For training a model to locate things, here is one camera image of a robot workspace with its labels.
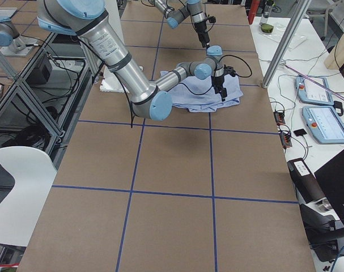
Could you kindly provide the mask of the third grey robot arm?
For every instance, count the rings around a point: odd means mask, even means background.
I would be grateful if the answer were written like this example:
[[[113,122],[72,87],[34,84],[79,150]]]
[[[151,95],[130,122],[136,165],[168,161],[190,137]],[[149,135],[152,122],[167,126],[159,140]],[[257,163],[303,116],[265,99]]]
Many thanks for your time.
[[[0,51],[4,56],[27,56],[35,41],[21,36],[9,17],[0,16]]]

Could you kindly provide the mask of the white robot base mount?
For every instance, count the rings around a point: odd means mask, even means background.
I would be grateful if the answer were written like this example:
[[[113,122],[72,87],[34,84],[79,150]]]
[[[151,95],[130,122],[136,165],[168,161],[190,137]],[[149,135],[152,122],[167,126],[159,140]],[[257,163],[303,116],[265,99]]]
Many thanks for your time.
[[[123,85],[116,76],[105,66],[103,71],[103,80],[100,85],[101,92],[123,92]]]

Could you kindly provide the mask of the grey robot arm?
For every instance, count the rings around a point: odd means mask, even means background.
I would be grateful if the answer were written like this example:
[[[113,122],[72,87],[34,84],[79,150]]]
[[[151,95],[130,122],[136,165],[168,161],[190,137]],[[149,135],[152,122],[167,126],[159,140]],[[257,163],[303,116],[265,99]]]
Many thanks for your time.
[[[190,18],[192,26],[198,35],[198,39],[203,48],[210,47],[209,30],[207,22],[214,24],[216,18],[209,16],[203,11],[201,1],[186,1],[182,7],[176,10],[167,1],[150,0],[148,3],[156,7],[166,18],[168,25],[175,29],[185,19]]]
[[[130,107],[138,117],[157,121],[167,118],[172,110],[168,91],[190,76],[200,80],[211,78],[215,93],[225,99],[222,49],[218,45],[209,45],[206,30],[206,22],[215,19],[206,17],[201,1],[187,1],[178,10],[169,7],[166,1],[150,3],[164,14],[172,28],[190,17],[200,42],[207,49],[207,57],[202,61],[183,62],[157,81],[150,81],[110,25],[104,1],[37,1],[37,19],[39,26],[47,31],[87,40],[95,55],[130,92]]]

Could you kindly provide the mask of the black monitor on arm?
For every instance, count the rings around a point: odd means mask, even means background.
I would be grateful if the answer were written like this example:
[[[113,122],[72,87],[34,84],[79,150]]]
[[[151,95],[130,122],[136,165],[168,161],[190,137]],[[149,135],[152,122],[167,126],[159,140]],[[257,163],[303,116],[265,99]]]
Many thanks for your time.
[[[315,172],[316,180],[344,223],[344,150]]]

